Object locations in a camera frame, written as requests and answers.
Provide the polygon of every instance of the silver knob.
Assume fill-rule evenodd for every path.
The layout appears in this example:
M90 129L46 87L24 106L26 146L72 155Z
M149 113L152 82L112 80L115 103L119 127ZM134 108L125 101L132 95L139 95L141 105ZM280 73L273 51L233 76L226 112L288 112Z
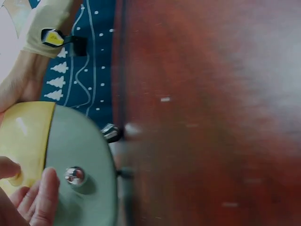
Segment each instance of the silver knob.
M81 167L74 166L66 169L65 179L68 184L79 187L87 181L87 175Z

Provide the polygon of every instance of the reddish brown wooden surface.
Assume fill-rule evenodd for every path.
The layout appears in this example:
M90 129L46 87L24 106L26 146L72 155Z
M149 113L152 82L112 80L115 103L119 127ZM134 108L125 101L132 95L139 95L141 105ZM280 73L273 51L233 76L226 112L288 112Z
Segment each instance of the reddish brown wooden surface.
M136 225L301 225L300 12L297 0L117 1L114 118Z

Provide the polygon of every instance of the yellow label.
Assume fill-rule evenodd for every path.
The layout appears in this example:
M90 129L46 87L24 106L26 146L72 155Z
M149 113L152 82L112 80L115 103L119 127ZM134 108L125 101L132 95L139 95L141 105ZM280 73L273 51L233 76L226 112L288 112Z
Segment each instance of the yellow label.
M62 39L62 37L57 32L52 31L47 33L45 42L55 46L61 46L64 43L64 39Z

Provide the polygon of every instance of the hand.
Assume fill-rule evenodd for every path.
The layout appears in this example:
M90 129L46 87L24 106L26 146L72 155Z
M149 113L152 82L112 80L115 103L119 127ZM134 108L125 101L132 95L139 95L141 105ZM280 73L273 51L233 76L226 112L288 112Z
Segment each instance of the hand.
M13 177L20 166L0 157L0 179ZM10 198L0 188L1 226L52 226L58 204L60 182L53 168L43 172L31 188L21 187Z

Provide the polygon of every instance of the cream sleeve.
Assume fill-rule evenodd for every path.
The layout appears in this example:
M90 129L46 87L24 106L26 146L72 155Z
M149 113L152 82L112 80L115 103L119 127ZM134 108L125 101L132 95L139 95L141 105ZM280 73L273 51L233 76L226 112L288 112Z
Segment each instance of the cream sleeve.
M49 58L55 58L62 47L42 43L43 29L60 30L67 23L74 0L41 0L24 24L19 37L19 48Z

